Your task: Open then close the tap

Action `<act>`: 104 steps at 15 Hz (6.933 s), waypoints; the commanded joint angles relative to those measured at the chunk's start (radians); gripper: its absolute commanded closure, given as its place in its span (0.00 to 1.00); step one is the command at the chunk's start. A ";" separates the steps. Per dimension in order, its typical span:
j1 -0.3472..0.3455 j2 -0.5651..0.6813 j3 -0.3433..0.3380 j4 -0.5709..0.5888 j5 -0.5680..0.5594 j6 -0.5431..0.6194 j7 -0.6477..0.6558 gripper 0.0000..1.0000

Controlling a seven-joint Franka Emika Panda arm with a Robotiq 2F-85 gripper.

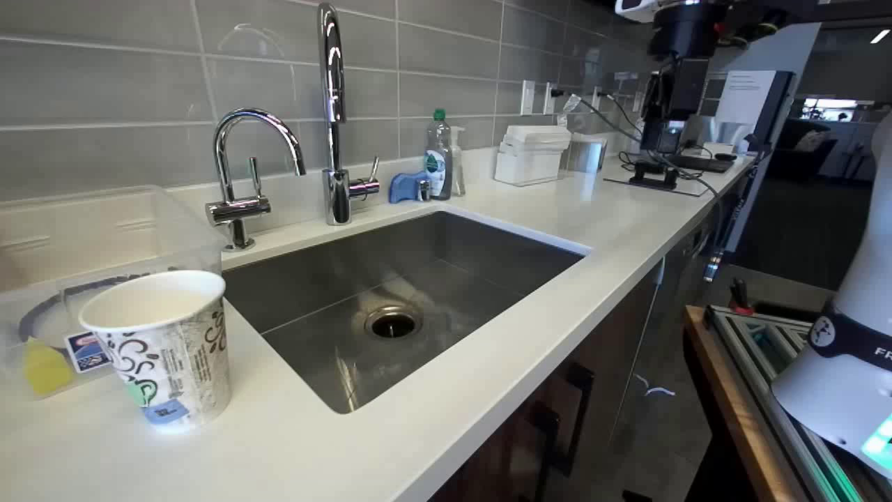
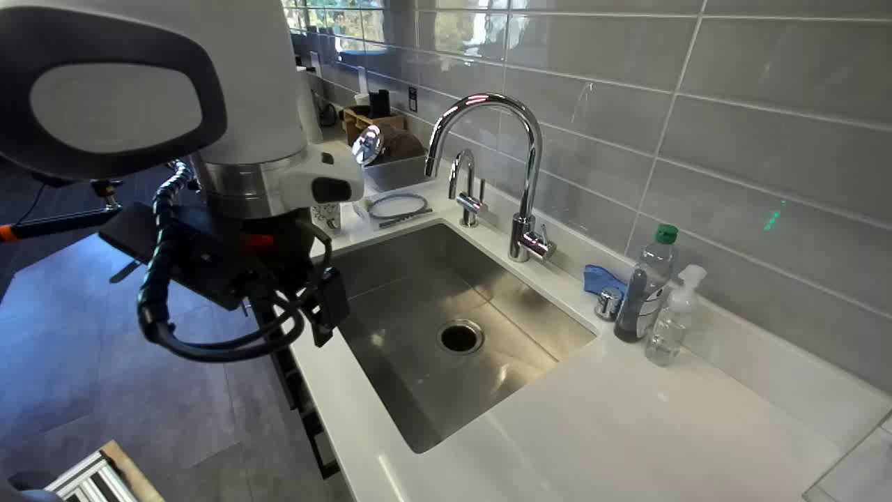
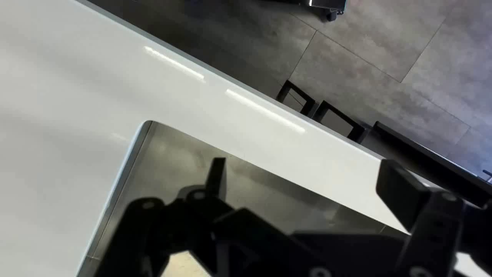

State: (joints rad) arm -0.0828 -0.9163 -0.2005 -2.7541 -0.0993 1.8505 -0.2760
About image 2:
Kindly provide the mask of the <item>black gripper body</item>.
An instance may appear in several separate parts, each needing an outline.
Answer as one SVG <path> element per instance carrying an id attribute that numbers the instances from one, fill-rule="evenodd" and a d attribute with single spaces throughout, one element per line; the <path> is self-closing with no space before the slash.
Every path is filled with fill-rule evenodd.
<path id="1" fill-rule="evenodd" d="M 287 349 L 313 332 L 325 345 L 348 317 L 332 236 L 306 215 L 231 220 L 191 217 L 191 291 L 223 310 L 248 305 L 258 325 L 212 349 Z"/>

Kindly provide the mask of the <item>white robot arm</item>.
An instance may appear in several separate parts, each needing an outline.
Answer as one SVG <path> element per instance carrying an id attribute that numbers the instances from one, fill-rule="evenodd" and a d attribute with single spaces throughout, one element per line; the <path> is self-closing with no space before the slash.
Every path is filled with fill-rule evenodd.
<path id="1" fill-rule="evenodd" d="M 305 88 L 279 0 L 0 0 L 3 160 L 60 183 L 171 169 L 102 236 L 145 264 L 142 334 L 188 359 L 348 317 L 313 210 L 357 200 L 362 175 L 311 139 Z"/>

